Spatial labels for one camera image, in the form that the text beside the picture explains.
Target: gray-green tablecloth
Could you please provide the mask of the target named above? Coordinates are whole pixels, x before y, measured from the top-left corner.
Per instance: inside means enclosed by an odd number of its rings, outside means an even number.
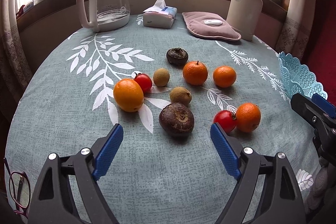
[[[203,86],[186,84],[181,69],[169,65],[165,56],[172,47],[185,49],[190,61],[206,64],[209,77]],[[237,72],[228,89],[218,89],[212,81],[213,70],[221,65]],[[160,67],[170,72],[167,87],[154,87],[145,94],[139,112],[121,111],[112,97],[114,83],[137,71],[152,76]],[[258,129],[233,136],[260,154],[284,152],[303,196],[313,184],[319,167],[313,130],[291,110],[280,79],[278,54],[263,41],[196,38],[180,14],[171,29],[144,27],[142,15],[131,16],[126,26],[106,33],[80,29],[35,73],[13,118],[6,157],[11,170],[27,173],[33,190],[50,153],[75,154],[106,136],[118,122],[124,140],[98,185],[120,224],[213,224],[236,183],[210,139],[210,125],[221,109],[257,104],[262,113]],[[158,121],[161,109],[169,104],[170,89],[176,86],[193,95],[195,127],[183,144],[170,138]],[[258,181],[246,219],[254,214],[262,182]],[[78,211],[89,221],[73,178],[71,185]]]

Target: curtain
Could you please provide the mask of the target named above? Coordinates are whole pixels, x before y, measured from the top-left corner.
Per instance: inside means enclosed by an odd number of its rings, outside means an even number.
[[[301,60],[314,20],[315,1],[289,1],[286,21],[275,45],[277,52],[291,53]]]
[[[22,49],[15,0],[0,0],[0,111],[11,122],[32,72]]]

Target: eyeglasses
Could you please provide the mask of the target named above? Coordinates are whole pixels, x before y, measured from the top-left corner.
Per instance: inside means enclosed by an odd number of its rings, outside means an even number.
[[[9,174],[9,192],[15,202],[16,210],[14,213],[23,215],[27,218],[27,209],[30,203],[30,183],[25,172],[11,172],[7,159],[3,159]]]

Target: red wall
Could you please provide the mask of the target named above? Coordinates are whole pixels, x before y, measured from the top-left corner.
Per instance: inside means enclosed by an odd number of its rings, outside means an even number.
[[[336,105],[336,0],[316,0],[314,22],[302,58]]]

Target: cherry tomato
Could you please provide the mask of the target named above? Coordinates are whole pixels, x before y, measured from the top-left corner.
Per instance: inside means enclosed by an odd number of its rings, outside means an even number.
[[[151,78],[144,73],[137,74],[134,78],[134,81],[139,84],[143,92],[148,92],[152,88]]]
[[[225,133],[230,133],[237,125],[236,115],[228,110],[218,112],[215,115],[213,122],[218,122]]]

